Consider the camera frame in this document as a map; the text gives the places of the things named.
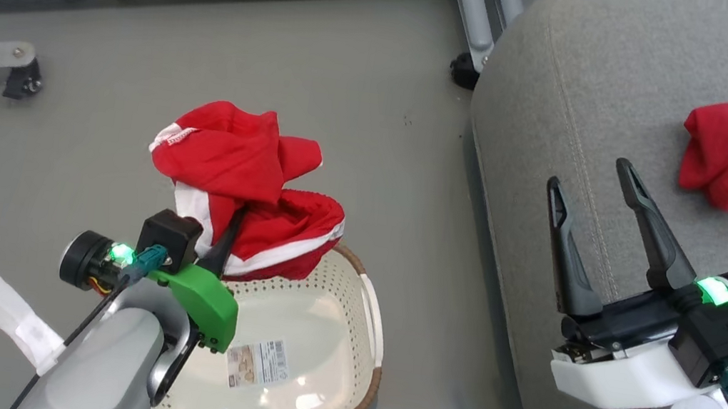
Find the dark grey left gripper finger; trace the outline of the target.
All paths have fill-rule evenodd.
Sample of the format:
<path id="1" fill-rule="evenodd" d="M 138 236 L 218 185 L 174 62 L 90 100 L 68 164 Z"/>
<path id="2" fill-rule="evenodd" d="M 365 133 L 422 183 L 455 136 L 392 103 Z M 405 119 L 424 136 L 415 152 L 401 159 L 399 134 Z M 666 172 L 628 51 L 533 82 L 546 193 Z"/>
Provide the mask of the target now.
<path id="1" fill-rule="evenodd" d="M 248 207 L 243 206 L 235 211 L 229 225 L 226 226 L 225 232 L 216 241 L 216 244 L 213 244 L 208 253 L 203 256 L 203 269 L 214 274 L 218 279 L 222 279 L 225 274 L 226 266 L 232 255 L 234 241 L 237 239 L 238 232 L 241 231 L 241 225 L 247 212 Z"/>

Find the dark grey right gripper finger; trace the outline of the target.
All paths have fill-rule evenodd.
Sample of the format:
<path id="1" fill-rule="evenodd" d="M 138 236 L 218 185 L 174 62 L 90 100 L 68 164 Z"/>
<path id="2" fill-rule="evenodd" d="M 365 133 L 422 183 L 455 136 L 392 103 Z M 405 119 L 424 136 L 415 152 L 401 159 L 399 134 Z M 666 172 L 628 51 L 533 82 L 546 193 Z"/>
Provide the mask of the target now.
<path id="1" fill-rule="evenodd" d="M 645 276 L 652 290 L 673 291 L 696 280 L 696 271 L 670 230 L 659 206 L 627 158 L 615 163 L 625 204 L 635 213 L 649 264 Z"/>
<path id="2" fill-rule="evenodd" d="M 603 303 L 582 263 L 572 233 L 574 216 L 558 177 L 548 179 L 546 192 L 557 308 L 579 320 L 595 317 L 602 312 Z"/>

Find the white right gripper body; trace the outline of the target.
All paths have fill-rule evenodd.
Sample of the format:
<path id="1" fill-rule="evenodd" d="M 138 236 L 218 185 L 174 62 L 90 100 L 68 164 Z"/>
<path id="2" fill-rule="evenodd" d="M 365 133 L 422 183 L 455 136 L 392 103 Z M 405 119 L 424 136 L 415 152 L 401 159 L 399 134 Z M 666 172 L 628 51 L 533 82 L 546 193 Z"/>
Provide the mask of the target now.
<path id="1" fill-rule="evenodd" d="M 669 340 L 678 322 L 657 292 L 606 304 L 587 323 L 602 334 L 600 344 L 582 338 L 553 349 L 555 387 L 599 409 L 659 409 L 698 395 L 726 408 L 717 385 L 698 388 L 674 358 Z"/>

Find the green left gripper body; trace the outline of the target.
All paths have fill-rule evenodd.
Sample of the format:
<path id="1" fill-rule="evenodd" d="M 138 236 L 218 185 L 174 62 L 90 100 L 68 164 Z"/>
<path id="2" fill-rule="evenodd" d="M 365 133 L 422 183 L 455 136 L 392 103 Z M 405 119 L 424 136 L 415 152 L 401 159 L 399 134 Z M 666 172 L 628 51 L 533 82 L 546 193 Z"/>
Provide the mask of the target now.
<path id="1" fill-rule="evenodd" d="M 218 276 L 202 266 L 185 264 L 178 274 L 162 270 L 149 273 L 165 283 L 202 335 L 204 348 L 225 353 L 236 336 L 239 306 L 234 294 Z"/>

